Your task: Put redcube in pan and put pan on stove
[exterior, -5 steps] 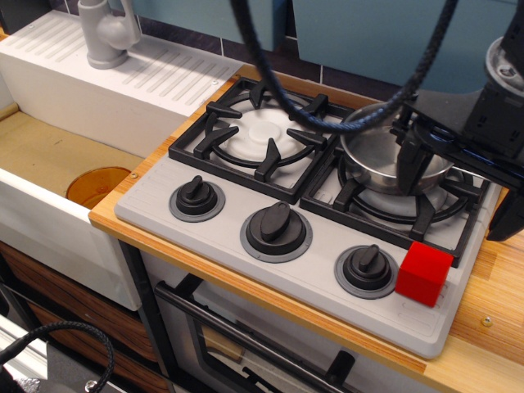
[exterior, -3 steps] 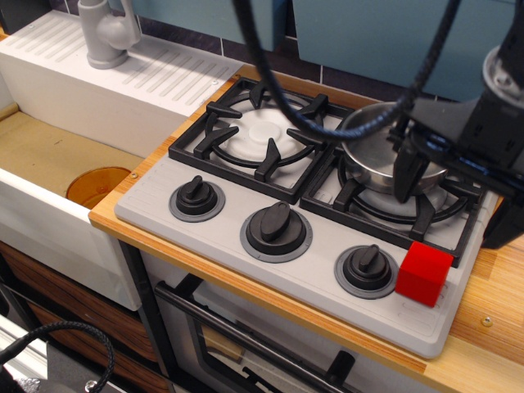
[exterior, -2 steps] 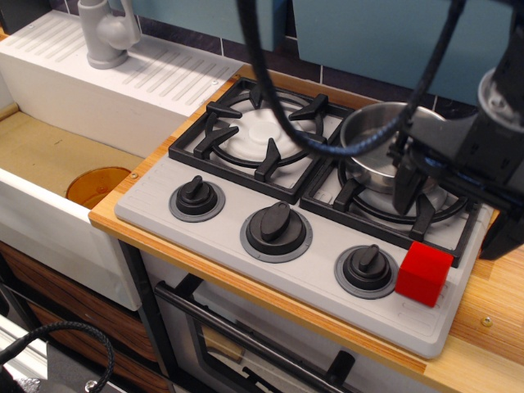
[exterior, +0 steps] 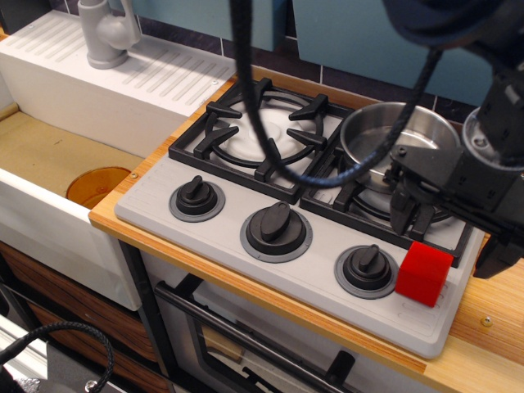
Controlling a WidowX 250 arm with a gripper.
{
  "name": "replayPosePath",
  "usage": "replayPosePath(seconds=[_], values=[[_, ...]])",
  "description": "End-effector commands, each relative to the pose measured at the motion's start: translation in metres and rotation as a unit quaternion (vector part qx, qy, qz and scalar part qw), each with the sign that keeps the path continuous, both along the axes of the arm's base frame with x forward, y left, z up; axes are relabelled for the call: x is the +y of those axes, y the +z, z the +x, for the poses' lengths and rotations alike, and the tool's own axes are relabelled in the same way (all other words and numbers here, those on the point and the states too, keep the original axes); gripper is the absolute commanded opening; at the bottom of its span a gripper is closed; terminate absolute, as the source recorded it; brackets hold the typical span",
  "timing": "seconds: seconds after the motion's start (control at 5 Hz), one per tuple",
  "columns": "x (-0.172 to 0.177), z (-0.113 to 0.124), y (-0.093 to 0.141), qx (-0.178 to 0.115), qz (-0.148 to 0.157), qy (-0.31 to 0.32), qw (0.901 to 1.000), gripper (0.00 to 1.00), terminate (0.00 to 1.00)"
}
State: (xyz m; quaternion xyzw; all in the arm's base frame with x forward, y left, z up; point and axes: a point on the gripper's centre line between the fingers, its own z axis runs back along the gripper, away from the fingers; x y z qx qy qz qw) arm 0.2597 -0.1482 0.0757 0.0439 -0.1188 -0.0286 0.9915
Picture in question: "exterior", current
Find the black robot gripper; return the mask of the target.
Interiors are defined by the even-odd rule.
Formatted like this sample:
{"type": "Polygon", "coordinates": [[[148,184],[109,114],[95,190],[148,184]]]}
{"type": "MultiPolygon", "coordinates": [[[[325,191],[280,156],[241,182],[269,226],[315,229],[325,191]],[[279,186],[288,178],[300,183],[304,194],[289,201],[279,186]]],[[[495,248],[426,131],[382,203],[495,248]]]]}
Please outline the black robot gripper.
{"type": "Polygon", "coordinates": [[[475,278],[492,278],[523,257],[522,172],[504,172],[465,148],[398,145],[388,174],[395,184],[390,223],[404,235],[421,204],[440,208],[491,234],[476,262],[475,278]]]}

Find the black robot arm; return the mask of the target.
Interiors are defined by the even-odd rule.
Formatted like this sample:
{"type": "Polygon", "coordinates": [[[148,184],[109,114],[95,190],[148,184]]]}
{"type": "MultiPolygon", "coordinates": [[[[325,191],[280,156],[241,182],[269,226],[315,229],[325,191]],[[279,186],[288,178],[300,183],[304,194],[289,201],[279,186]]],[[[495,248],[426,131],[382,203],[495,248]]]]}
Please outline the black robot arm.
{"type": "Polygon", "coordinates": [[[418,207],[435,206],[490,239],[475,276],[491,278],[523,256],[523,4],[520,1],[387,1],[406,40],[433,50],[462,48],[486,61],[491,86],[463,124],[461,143],[391,151],[393,229],[418,207]]]}

